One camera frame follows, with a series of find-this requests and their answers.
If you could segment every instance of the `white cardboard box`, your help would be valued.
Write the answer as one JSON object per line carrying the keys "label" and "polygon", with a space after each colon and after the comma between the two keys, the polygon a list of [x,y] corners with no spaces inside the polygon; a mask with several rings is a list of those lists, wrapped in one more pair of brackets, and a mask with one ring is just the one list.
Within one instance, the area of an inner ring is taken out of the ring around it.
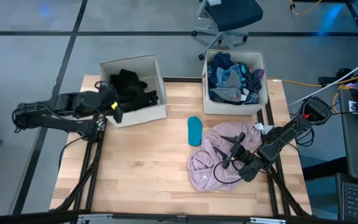
{"label": "white cardboard box", "polygon": [[[254,105],[231,105],[229,103],[217,103],[209,97],[208,91],[208,62],[212,62],[215,55],[219,52],[229,53],[232,62],[246,63],[251,72],[256,69],[264,69],[265,73],[260,79],[262,89],[259,91],[259,103]],[[224,50],[208,50],[203,69],[203,109],[204,114],[230,114],[230,115],[254,115],[258,110],[262,109],[268,101],[269,94],[266,86],[266,69],[262,53],[259,51],[224,51]]]}
{"label": "white cardboard box", "polygon": [[152,90],[157,91],[159,104],[124,113],[122,122],[119,124],[115,122],[112,116],[107,116],[107,119],[110,120],[115,127],[120,128],[166,118],[167,111],[165,105],[167,103],[167,96],[165,95],[164,82],[160,75],[155,56],[146,55],[100,63],[101,79],[108,82],[110,75],[118,75],[121,69],[136,72],[139,80],[147,83],[145,92]]}

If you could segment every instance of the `pink towel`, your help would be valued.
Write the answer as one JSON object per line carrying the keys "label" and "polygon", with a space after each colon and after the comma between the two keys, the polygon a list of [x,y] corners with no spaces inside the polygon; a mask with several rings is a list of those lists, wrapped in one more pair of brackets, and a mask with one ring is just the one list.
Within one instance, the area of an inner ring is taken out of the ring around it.
{"label": "pink towel", "polygon": [[[240,132],[246,134],[242,142],[245,149],[252,149],[260,144],[260,131],[254,127],[255,122],[228,122],[221,123],[203,136],[201,147],[197,147],[188,163],[190,182],[199,191],[230,190],[234,184],[219,183],[212,173],[214,166],[222,161],[222,156],[214,150],[214,146],[230,156],[232,143],[227,142],[221,136],[234,137]],[[236,167],[243,166],[241,162],[235,162]],[[238,171],[230,165],[226,170],[222,166],[216,168],[216,177],[223,182],[231,182],[240,178]]]}

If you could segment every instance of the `teal object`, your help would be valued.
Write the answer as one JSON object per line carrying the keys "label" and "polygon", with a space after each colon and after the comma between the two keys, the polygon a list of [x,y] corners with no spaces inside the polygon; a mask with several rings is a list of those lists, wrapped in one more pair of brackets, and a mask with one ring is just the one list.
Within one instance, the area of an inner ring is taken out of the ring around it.
{"label": "teal object", "polygon": [[203,137],[203,124],[201,120],[196,117],[190,117],[187,121],[189,145],[199,146],[201,144],[201,138]]}

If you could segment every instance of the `metal frame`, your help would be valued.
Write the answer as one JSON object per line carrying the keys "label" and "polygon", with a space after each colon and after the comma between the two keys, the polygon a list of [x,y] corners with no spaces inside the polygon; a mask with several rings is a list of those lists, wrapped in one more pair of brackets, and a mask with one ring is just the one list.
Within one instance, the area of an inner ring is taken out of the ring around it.
{"label": "metal frame", "polygon": [[[295,0],[295,1],[314,1],[314,0]],[[355,20],[355,23],[358,27],[358,17],[356,12],[352,9],[351,4],[347,0],[327,0],[328,2],[334,1],[344,1],[346,2],[351,14],[353,15],[353,18]],[[72,31],[6,31],[6,30],[0,30],[0,36],[69,36],[70,40],[68,42],[67,49],[65,51],[62,66],[60,67],[56,84],[53,87],[52,96],[55,96],[59,94],[60,87],[63,82],[63,78],[65,76],[65,72],[67,69],[68,62],[71,57],[71,53],[73,51],[73,47],[75,44],[76,37],[78,36],[191,36],[191,31],[156,31],[156,32],[143,32],[143,31],[79,31],[83,15],[87,6],[88,0],[82,0],[80,10],[78,13],[78,16],[76,18],[75,25],[73,27]],[[358,37],[358,32],[250,32],[249,36],[251,37]],[[164,78],[164,81],[166,82],[201,82],[201,78]],[[259,120],[263,122],[263,116],[262,112],[258,112]],[[40,153],[42,151],[42,146],[44,144],[45,138],[47,134],[46,128],[40,128],[36,140],[32,146],[32,152],[30,153],[30,158],[28,161],[28,165],[26,167],[26,172],[24,175],[24,178],[21,180],[21,187],[20,190],[17,193],[16,200],[14,202],[14,206],[12,207],[12,214],[18,215],[22,213],[22,209],[25,203],[25,199],[27,197],[27,193],[30,188],[30,184],[32,181],[32,178],[34,176],[35,168],[38,163],[38,159],[40,156]],[[90,152],[91,146],[87,145],[87,152],[85,154],[85,157],[87,157],[88,152]],[[272,201],[275,199],[275,194],[272,194],[272,191],[270,190],[270,194],[272,196]],[[74,202],[75,207],[79,207],[79,201],[81,199],[81,194],[76,198]],[[277,211],[277,203],[275,205],[272,205],[272,208]],[[121,217],[121,218],[139,218],[143,217],[146,219],[155,219],[156,216],[153,215],[136,215],[136,214],[114,214],[115,217]],[[174,218],[173,215],[162,215],[158,217],[163,218]],[[236,217],[212,217],[218,220],[232,220],[235,219],[235,221],[242,220],[242,217],[236,218]]]}

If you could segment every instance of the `concrete floor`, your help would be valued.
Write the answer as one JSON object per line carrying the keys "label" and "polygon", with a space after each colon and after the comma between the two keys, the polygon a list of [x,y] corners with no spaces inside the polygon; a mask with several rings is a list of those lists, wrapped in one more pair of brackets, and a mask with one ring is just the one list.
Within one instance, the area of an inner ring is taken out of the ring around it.
{"label": "concrete floor", "polygon": [[[257,0],[264,18],[241,28],[250,32],[358,32],[345,4],[321,3],[296,16],[287,0]],[[312,3],[299,2],[302,11]],[[0,31],[72,31],[81,0],[0,0]],[[88,1],[80,31],[191,31],[207,21],[197,20],[196,0],[92,0]],[[358,13],[358,0],[354,3]],[[14,134],[11,111],[20,102],[47,100],[54,86],[69,36],[0,36],[0,215],[11,213],[26,163],[37,134]],[[200,77],[197,55],[209,36],[86,36],[77,37],[60,93],[79,91],[83,75],[98,74],[99,62],[155,54],[164,77]],[[261,50],[269,77],[316,83],[320,76],[335,76],[339,68],[358,66],[358,37],[231,37],[236,50]],[[215,49],[226,49],[214,46]],[[289,103],[316,89],[285,83]],[[331,102],[335,89],[322,92]],[[294,113],[296,107],[290,108]],[[302,166],[344,155],[341,120],[334,117],[315,128],[313,146],[302,148]],[[57,178],[58,155],[67,134],[48,130],[24,211],[44,212]]]}

